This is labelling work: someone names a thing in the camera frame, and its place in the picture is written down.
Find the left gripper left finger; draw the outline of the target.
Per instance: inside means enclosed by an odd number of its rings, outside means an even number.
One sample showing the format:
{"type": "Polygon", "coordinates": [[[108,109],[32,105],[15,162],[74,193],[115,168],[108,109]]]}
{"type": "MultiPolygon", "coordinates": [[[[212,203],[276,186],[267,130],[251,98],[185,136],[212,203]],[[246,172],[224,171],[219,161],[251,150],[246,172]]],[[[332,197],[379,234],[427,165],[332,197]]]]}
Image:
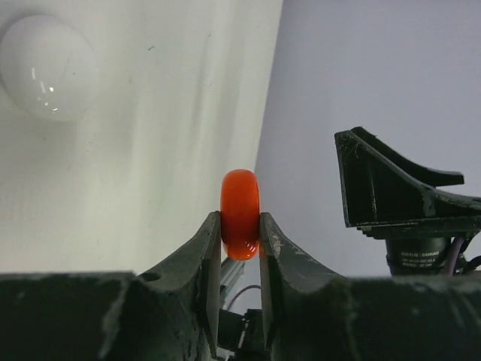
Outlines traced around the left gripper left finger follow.
{"type": "Polygon", "coordinates": [[[216,353],[220,286],[220,214],[137,276],[127,313],[130,360],[209,360],[216,353]]]}

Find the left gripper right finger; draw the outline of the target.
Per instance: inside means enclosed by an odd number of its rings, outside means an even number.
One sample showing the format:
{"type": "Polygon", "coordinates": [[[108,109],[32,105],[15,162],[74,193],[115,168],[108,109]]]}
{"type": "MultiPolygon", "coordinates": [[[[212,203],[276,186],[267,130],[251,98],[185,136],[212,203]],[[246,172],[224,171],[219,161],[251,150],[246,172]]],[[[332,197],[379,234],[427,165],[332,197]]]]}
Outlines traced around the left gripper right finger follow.
{"type": "Polygon", "coordinates": [[[265,347],[272,360],[355,360],[349,349],[342,277],[291,241],[268,212],[260,216],[265,347]]]}

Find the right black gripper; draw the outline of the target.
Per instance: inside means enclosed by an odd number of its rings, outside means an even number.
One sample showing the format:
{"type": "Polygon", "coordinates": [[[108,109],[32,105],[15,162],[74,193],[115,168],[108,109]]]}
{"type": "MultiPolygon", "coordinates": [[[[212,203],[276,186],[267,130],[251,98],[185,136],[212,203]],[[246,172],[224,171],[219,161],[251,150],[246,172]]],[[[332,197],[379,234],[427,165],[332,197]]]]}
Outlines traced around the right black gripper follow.
{"type": "Polygon", "coordinates": [[[480,199],[445,191],[463,174],[417,164],[360,126],[334,141],[345,223],[385,242],[391,275],[438,275],[452,239],[463,251],[480,233],[480,199]]]}

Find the red earbud charging case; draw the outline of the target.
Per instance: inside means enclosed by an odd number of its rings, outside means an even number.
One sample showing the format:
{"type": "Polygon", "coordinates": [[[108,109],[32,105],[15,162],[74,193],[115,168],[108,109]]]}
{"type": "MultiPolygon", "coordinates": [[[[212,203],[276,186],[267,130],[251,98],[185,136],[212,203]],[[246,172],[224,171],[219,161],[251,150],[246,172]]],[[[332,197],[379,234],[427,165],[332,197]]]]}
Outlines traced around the red earbud charging case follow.
{"type": "Polygon", "coordinates": [[[220,194],[221,239],[227,256],[252,259],[259,249],[260,191],[256,175],[247,169],[228,172],[220,194]]]}

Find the white earbud charging case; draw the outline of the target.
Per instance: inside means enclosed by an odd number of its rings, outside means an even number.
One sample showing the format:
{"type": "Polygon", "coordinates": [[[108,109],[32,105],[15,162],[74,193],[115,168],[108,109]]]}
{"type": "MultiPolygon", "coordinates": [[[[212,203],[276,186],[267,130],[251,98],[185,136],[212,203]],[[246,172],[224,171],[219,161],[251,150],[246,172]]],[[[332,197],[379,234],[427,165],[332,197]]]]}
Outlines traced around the white earbud charging case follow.
{"type": "Polygon", "coordinates": [[[79,30],[56,17],[34,15],[4,33],[1,78],[24,111],[46,120],[77,120],[95,98],[98,63],[79,30]]]}

